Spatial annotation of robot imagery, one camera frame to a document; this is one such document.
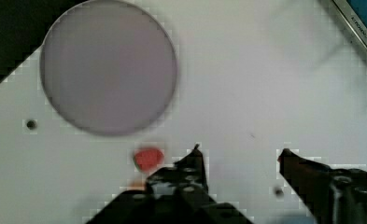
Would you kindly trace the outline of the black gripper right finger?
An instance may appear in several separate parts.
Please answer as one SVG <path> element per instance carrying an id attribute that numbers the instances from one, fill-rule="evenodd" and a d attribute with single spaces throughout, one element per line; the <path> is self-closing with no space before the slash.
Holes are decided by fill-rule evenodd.
<path id="1" fill-rule="evenodd" d="M 311 212 L 317 224 L 367 224 L 367 172 L 333 169 L 285 148 L 279 173 Z"/>

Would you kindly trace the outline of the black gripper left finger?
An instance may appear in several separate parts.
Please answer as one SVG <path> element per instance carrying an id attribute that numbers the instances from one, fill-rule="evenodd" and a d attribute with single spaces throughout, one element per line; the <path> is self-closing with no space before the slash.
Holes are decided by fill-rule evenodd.
<path id="1" fill-rule="evenodd" d="M 158 169 L 143 190 L 125 190 L 86 224 L 253 224 L 230 203 L 208 194 L 205 162 L 195 147 L 171 167 Z"/>

